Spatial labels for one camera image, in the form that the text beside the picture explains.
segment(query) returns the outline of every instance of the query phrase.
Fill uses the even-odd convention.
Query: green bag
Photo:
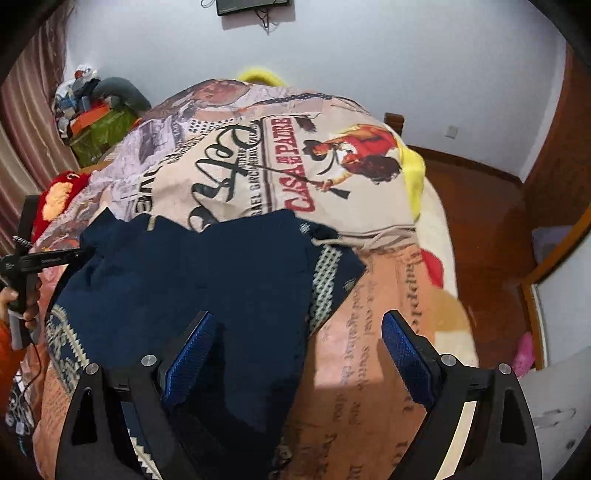
[[[113,145],[125,138],[137,116],[129,108],[111,110],[70,140],[80,168],[96,164]]]

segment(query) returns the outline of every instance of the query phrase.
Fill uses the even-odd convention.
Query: orange sleeve
[[[4,418],[8,408],[8,396],[12,387],[12,379],[16,375],[26,350],[12,350],[10,330],[0,320],[0,415]]]

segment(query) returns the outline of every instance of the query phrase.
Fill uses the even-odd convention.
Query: pink curtain
[[[40,27],[0,87],[0,254],[12,249],[24,197],[44,190],[65,170],[78,169],[50,108],[63,81],[66,23],[63,4]]]

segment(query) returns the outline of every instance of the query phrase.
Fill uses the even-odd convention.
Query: blanket
[[[431,340],[436,324],[428,308],[434,287],[401,174],[402,148],[396,133],[352,100],[208,80],[149,113],[107,154],[112,164],[92,173],[87,188],[35,248],[76,246],[82,230],[107,206],[123,220],[147,212],[198,232],[281,208],[331,226],[340,234],[338,242],[358,249],[368,272],[311,339],[285,426],[293,461],[281,475],[387,478],[424,410],[412,404],[384,349],[381,317],[399,309]],[[43,272],[42,309],[62,271]],[[75,345],[67,331],[61,341]],[[46,363],[47,350],[42,354]],[[40,419],[35,456],[46,478],[54,475],[70,401],[63,378],[72,374],[68,365],[51,360],[32,393]],[[150,456],[132,441],[142,465],[157,478]]]

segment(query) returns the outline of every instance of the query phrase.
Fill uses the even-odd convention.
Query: bed
[[[324,478],[344,478],[351,468],[359,470],[359,478],[387,478],[420,426],[424,410],[415,408],[391,361],[384,357],[377,321],[381,313],[399,309],[440,353],[452,353],[466,365],[478,364],[469,322],[457,300],[443,206],[428,179],[421,179],[420,217],[414,222],[416,205],[410,207],[411,192],[405,189],[404,175],[399,175],[399,165],[405,174],[405,158],[410,157],[402,139],[352,100],[234,80],[201,82],[171,97],[142,121],[94,168],[87,188],[52,222],[35,248],[76,246],[84,227],[106,207],[123,220],[147,212],[200,231],[214,220],[285,205],[304,219],[334,227],[343,242],[358,250],[368,269],[337,312],[310,338],[300,389],[285,423],[284,441],[293,461],[281,478],[314,478],[320,470]],[[217,161],[215,174],[199,171],[210,179],[207,188],[189,177],[196,174],[195,166],[215,163],[212,149],[218,154],[227,148],[228,140],[220,139],[224,133],[228,138],[234,135],[237,164],[257,174],[247,176],[244,171],[249,182],[242,190],[238,175],[236,193],[220,202],[218,192],[229,185],[220,175],[231,170],[228,164]],[[214,143],[202,147],[207,140]],[[369,151],[375,164],[369,166],[365,162],[369,154],[363,157],[361,151]],[[260,177],[267,175],[263,180],[258,169],[263,171]],[[266,190],[253,187],[259,181]],[[182,189],[191,193],[181,197]],[[349,199],[347,192],[352,201],[343,203],[344,197]],[[439,259],[443,288],[433,285],[423,261],[425,252]],[[44,271],[42,311],[62,272],[59,267]],[[35,417],[40,419],[35,456],[47,478],[53,477],[69,404],[64,379],[70,375],[72,381],[74,375],[75,382],[76,368],[88,363],[68,328],[66,322],[60,333],[46,332],[42,362],[47,373],[31,389]],[[59,358],[60,342],[82,352],[68,372]],[[349,365],[347,358],[354,364]],[[26,362],[24,371],[36,370],[31,358]],[[439,478],[457,465],[472,414],[473,405],[467,404]],[[361,449],[348,440],[359,436],[366,439]],[[137,439],[132,441],[142,465],[157,478],[150,456]],[[368,465],[363,473],[362,465]]]

